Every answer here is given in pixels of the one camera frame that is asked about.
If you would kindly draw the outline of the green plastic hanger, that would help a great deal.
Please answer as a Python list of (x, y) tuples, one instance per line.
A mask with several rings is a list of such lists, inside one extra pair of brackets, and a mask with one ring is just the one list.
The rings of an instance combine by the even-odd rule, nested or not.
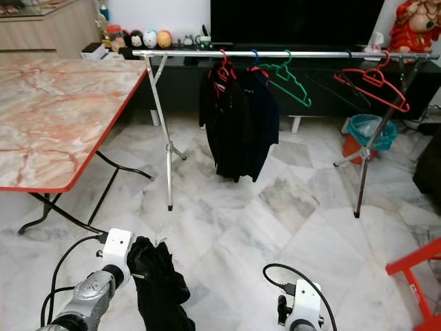
[[(290, 72), (289, 64), (292, 63), (293, 60), (293, 54), (289, 50), (285, 50), (287, 53), (287, 60), (280, 63), (280, 64), (273, 64), (273, 63), (265, 63), (265, 64), (259, 64), (258, 68), (267, 70), (268, 72), (274, 72), (274, 74), (269, 79), (269, 82), (275, 86), (275, 88), (278, 88), (281, 92), (284, 92), (284, 94), (289, 95), (292, 99), (299, 102), (299, 104), (302, 104), (302, 106), (305, 106), (307, 108), (312, 107), (312, 98), (309, 97), (308, 92), (306, 91), (305, 86), (299, 82), (299, 80), (296, 78), (295, 75), (293, 75), (292, 72)], [(289, 90), (285, 88), (283, 85), (278, 84), (273, 78), (278, 78), (280, 80), (283, 80), (284, 82), (290, 82), (295, 85), (295, 89)]]

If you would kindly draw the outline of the red plastic hanger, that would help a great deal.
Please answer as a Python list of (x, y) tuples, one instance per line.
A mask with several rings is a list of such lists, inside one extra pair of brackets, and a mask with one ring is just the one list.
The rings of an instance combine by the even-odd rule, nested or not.
[[(382, 69), (390, 63), (391, 53), (388, 50), (382, 50), (382, 53), (385, 55), (384, 63), (378, 64), (375, 68), (370, 68), (366, 70), (361, 70), (357, 68), (343, 68), (339, 70), (339, 72), (335, 72), (333, 74), (334, 79), (341, 82), (345, 86), (350, 86), (350, 88), (355, 88), (357, 92), (361, 92), (361, 94), (366, 97), (372, 98), (372, 100), (381, 102), (385, 106), (393, 108), (393, 110), (400, 111), (403, 113), (407, 113), (410, 111), (411, 107), (407, 99), (405, 98), (405, 94), (400, 91), (399, 88), (388, 82), (385, 78)], [(355, 83), (350, 82), (347, 79), (347, 74), (356, 73), (362, 76), (362, 80), (368, 83), (371, 86), (375, 86), (375, 88), (390, 88), (391, 91), (397, 96), (396, 101), (387, 101), (383, 97), (378, 97), (378, 95), (373, 94), (372, 92), (365, 90), (363, 88), (359, 88)]]
[(209, 78), (218, 79), (224, 82), (236, 80), (237, 76), (234, 72), (233, 62), (229, 60), (229, 57), (227, 57), (227, 53), (223, 48), (221, 48), (219, 51), (223, 55), (223, 60), (220, 60), (220, 62), (212, 67), (211, 72), (209, 72)]

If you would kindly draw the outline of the black polo shirt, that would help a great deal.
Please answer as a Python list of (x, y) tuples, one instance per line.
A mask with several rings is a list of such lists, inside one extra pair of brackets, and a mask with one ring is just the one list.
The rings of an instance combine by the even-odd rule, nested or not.
[(165, 242), (138, 236), (127, 257), (136, 302), (146, 331), (196, 331), (182, 304), (190, 298), (185, 278), (174, 269)]
[(245, 145), (252, 139), (249, 106), (238, 80), (209, 78), (208, 70), (198, 92), (198, 122), (207, 131), (207, 141), (216, 173), (234, 182), (243, 175)]

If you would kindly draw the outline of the black flat screen television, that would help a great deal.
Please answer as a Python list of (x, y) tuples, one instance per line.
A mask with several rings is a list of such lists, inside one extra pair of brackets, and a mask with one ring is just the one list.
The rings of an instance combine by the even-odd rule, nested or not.
[(212, 41), (234, 45), (355, 46), (384, 0), (211, 0)]

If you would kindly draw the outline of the white black box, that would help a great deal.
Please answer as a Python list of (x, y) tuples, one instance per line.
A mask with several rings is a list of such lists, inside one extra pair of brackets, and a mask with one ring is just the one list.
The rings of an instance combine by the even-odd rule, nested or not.
[(92, 42), (80, 50), (80, 57), (85, 60), (102, 60), (107, 53), (108, 49), (102, 42)]

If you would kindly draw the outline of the red gold statue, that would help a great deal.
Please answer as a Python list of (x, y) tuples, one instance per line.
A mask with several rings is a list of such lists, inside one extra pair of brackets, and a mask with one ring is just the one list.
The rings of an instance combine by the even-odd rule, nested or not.
[(395, 10), (389, 50), (431, 54), (441, 38), (441, 0), (406, 0)]

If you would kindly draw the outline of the glass jar red lid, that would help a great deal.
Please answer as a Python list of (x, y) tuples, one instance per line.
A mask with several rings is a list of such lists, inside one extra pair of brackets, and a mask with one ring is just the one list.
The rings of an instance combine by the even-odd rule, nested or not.
[(119, 52), (120, 48), (125, 47), (124, 34), (122, 26), (110, 24), (106, 28), (110, 48), (113, 52)]

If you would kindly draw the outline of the marble top folding table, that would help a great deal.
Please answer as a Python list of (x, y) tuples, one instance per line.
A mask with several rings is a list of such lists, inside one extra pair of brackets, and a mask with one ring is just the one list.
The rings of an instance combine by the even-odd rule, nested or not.
[(82, 176), (149, 68), (133, 60), (32, 59), (0, 65), (0, 191), (28, 193), (44, 214)]

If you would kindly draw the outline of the silver metal clothes rack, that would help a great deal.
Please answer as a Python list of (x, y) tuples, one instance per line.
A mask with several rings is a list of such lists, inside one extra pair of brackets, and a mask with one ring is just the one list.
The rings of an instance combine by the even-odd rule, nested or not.
[[(387, 58), (383, 53), (375, 52), (305, 52), (296, 51), (291, 52), (293, 58)], [(158, 97), (157, 84), (158, 79), (160, 79), (161, 73), (163, 73), (163, 68), (166, 66), (166, 61), (168, 57), (191, 57), (191, 58), (220, 58), (223, 59), (223, 55), (218, 50), (214, 51), (198, 51), (198, 50), (137, 50), (135, 51), (136, 56), (143, 56), (146, 63), (147, 77), (149, 79), (149, 85), (152, 91), (152, 97), (154, 97), (154, 104), (156, 107), (155, 115), (152, 117), (155, 123), (163, 129), (163, 134), (165, 135), (165, 161), (166, 161), (166, 171), (167, 171), (167, 211), (173, 211), (174, 199), (173, 199), (173, 180), (172, 180), (172, 155), (176, 154), (181, 159), (186, 160), (185, 154), (178, 150), (174, 146), (174, 142), (170, 138), (170, 133), (167, 129), (167, 124), (164, 119), (163, 107), (161, 106), (160, 97)], [(259, 56), (264, 57), (286, 57), (286, 52), (278, 51), (268, 51), (261, 53)], [(227, 57), (253, 57), (254, 54), (249, 51), (231, 51), (227, 52)], [(401, 79), (401, 89), (400, 91), (405, 94), (409, 84), (416, 78), (417, 72), (421, 67), (422, 62), (428, 62), (429, 60), (441, 60), (441, 54), (425, 54), (425, 53), (391, 53), (391, 58), (397, 58), (400, 64), (400, 70), (402, 74)], [(353, 211), (353, 217), (356, 219), (361, 218), (361, 207), (363, 195), (365, 195), (366, 178), (368, 173), (368, 162), (371, 158), (371, 151), (373, 150), (373, 145), (375, 140), (380, 136), (380, 130), (383, 129), (388, 120), (393, 116), (396, 110), (389, 107), (387, 113), (383, 116), (382, 121), (379, 123), (376, 135), (371, 139), (371, 141), (366, 146), (362, 146), (361, 157), (363, 158), (363, 163), (361, 167), (361, 181), (359, 192), (357, 194), (357, 202), (355, 210)], [(350, 161), (355, 158), (346, 157), (340, 161), (334, 163), (334, 167), (338, 167), (344, 163), (350, 163)]]

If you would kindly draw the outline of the teal plastic bin bag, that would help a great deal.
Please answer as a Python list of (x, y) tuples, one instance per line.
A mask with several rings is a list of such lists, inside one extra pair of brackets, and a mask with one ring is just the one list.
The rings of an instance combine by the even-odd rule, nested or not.
[[(376, 135), (382, 117), (376, 114), (355, 114), (350, 117), (346, 125), (347, 132), (362, 146), (368, 145)], [(395, 123), (388, 121), (380, 131), (380, 136), (375, 140), (374, 150), (389, 150), (399, 132)]]

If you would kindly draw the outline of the navy shirt red stripes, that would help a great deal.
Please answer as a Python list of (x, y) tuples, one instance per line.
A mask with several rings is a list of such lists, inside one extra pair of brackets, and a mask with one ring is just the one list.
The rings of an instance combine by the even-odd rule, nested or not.
[(269, 149), (278, 143), (280, 132), (280, 110), (269, 82), (265, 75), (257, 70), (241, 70), (238, 84), (243, 89), (249, 106), (251, 123), (246, 129), (252, 133), (252, 139), (245, 145), (243, 155), (243, 176), (249, 176), (256, 182), (267, 160)]

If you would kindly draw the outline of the black mouse plush red bow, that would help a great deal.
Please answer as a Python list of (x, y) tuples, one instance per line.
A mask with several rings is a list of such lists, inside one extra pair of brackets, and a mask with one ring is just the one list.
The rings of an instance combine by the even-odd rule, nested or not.
[(127, 46), (133, 50), (144, 50), (144, 32), (141, 30), (133, 30), (128, 34)]

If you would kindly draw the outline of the long black TV cabinet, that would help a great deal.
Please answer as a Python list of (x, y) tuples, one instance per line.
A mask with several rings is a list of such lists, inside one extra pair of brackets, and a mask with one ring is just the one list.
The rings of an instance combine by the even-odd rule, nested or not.
[[(252, 66), (253, 57), (230, 57), (237, 72)], [(220, 62), (221, 58), (191, 58), (168, 57), (158, 79), (157, 90), (161, 106), (167, 111), (195, 110), (198, 106), (196, 93), (201, 84), (202, 76)], [(260, 64), (280, 64), (286, 57), (260, 56)], [(284, 94), (270, 84), (271, 91), (277, 97), (281, 106), (281, 114), (290, 117), (349, 117), (359, 112), (384, 114), (388, 106), (372, 100), (334, 79), (333, 74), (343, 68), (357, 68), (366, 70), (375, 68), (378, 62), (369, 62), (363, 58), (293, 58), (289, 64), (290, 72), (301, 82), (309, 97), (312, 98), (312, 107), (305, 107), (289, 95)], [(385, 78), (401, 89), (402, 74), (399, 60), (391, 58), (390, 63), (382, 69)], [(356, 73), (347, 74), (347, 79), (359, 88), (372, 92), (387, 101), (395, 101), (396, 95), (388, 88), (375, 88), (362, 80)], [(295, 85), (273, 78), (278, 84), (289, 90)], [(407, 113), (397, 112), (394, 119), (417, 120), (429, 106), (441, 105), (441, 99), (435, 96), (441, 92), (441, 60), (422, 62), (417, 76), (405, 91), (405, 98), (411, 107)]]

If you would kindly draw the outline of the red waste bin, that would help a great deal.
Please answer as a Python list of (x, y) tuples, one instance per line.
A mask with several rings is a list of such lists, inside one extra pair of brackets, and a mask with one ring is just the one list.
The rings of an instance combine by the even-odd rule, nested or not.
[(345, 135), (345, 142), (342, 148), (343, 157), (352, 157), (352, 155), (355, 155), (355, 158), (351, 160), (351, 163), (362, 165), (363, 158), (361, 157), (361, 149), (362, 146), (356, 141), (353, 135)]

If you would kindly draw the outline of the light wood sideboard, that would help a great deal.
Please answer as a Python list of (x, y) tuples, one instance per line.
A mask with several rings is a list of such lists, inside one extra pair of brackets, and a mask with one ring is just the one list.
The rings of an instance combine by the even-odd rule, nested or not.
[(0, 58), (80, 58), (101, 40), (94, 0), (69, 0), (47, 14), (0, 18)]

